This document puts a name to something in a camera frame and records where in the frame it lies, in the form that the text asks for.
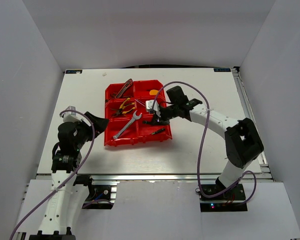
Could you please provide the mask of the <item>green black precision screwdriver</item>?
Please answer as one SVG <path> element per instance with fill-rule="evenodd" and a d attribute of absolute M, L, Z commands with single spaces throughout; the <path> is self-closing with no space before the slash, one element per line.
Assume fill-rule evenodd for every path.
<path fill-rule="evenodd" d="M 157 135 L 157 134 L 163 133 L 165 131 L 166 131 L 166 129 L 163 127 L 163 128 L 160 128 L 160 129 L 152 132 L 151 135 Z"/>
<path fill-rule="evenodd" d="M 142 123 L 143 123 L 143 124 L 146 124 L 146 125 L 152 125 L 152 122 L 151 122 L 151 121 L 146 121 L 146 120 L 144 120 L 144 121 L 142 121 Z"/>

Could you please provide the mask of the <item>silver open-end wrench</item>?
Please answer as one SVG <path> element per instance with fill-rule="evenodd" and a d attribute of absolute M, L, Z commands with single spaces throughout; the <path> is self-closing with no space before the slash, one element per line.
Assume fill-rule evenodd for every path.
<path fill-rule="evenodd" d="M 139 120 L 142 116 L 143 116 L 142 113 L 138 115 L 137 111 L 135 111 L 132 115 L 132 118 L 129 120 L 129 122 L 117 134 L 113 136 L 113 139 L 117 140 L 135 121 Z"/>

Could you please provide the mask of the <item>yellow handled pliers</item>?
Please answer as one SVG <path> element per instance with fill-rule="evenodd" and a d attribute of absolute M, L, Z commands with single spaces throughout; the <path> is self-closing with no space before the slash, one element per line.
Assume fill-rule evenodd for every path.
<path fill-rule="evenodd" d="M 116 112 L 114 112 L 111 116 L 112 117 L 117 117 L 119 115 L 122 115 L 123 114 L 123 110 L 124 108 L 126 107 L 126 102 L 129 101 L 131 98 L 130 97 L 127 97 L 122 103 L 121 105 L 119 106 L 118 109 L 116 109 Z"/>
<path fill-rule="evenodd" d="M 128 102 L 128 103 L 125 103 L 125 105 L 126 105 L 126 107 L 124 108 L 123 113 L 119 116 L 125 116 L 126 114 L 128 114 L 136 109 L 134 102 Z M 115 113 L 117 109 L 112 108 L 111 110 L 113 110 L 113 113 Z"/>

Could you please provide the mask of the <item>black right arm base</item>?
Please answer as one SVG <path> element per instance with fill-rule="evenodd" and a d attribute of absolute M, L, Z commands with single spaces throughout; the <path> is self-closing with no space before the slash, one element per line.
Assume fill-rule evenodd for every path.
<path fill-rule="evenodd" d="M 195 192 L 199 195 L 200 211 L 202 213 L 222 213 L 222 212 L 247 212 L 246 194 L 241 183 L 233 189 L 216 196 L 207 198 L 201 195 L 200 189 L 197 187 Z"/>

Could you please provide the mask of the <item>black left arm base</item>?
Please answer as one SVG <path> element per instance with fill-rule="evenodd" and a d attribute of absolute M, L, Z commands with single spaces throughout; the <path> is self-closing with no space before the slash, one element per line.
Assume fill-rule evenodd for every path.
<path fill-rule="evenodd" d="M 82 205 L 84 210 L 111 210 L 117 192 L 117 182 L 93 179 L 89 195 Z"/>

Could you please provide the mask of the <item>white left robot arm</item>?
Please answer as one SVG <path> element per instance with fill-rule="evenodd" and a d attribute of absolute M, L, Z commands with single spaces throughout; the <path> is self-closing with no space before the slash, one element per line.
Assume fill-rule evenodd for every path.
<path fill-rule="evenodd" d="M 51 189 L 43 219 L 31 240 L 74 240 L 74 228 L 85 202 L 95 196 L 96 187 L 90 176 L 78 176 L 86 160 L 81 155 L 85 143 L 93 143 L 103 133 L 109 120 L 85 112 L 82 119 L 78 111 L 65 110 L 58 126 L 58 142 L 52 150 Z"/>

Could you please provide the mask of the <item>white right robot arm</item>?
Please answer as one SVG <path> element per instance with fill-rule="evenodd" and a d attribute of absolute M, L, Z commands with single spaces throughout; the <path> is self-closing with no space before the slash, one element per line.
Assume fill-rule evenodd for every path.
<path fill-rule="evenodd" d="M 204 126 L 225 141 L 227 163 L 216 179 L 216 195 L 226 200 L 234 193 L 234 186 L 247 167 L 264 151 L 264 145 L 254 122 L 250 118 L 231 118 L 212 110 L 208 103 L 188 99 L 180 86 L 167 90 L 169 106 L 163 106 L 157 99 L 145 103 L 146 111 L 152 114 L 151 123 L 167 123 L 174 118 L 183 118 Z"/>

